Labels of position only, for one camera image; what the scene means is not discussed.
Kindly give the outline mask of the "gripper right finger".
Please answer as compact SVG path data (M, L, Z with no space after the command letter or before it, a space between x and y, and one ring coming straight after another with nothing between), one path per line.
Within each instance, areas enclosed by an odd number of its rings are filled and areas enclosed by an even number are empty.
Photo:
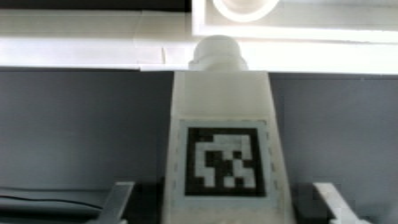
M316 182L312 186L332 213L328 224L373 224L368 220L359 218L334 184Z

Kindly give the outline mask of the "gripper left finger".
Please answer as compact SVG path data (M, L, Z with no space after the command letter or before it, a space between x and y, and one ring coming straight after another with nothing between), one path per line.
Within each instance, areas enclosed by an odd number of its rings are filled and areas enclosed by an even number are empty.
M122 214L128 206L133 187L133 182L117 182L113 184L97 218L85 224L128 224L128 220L122 218Z

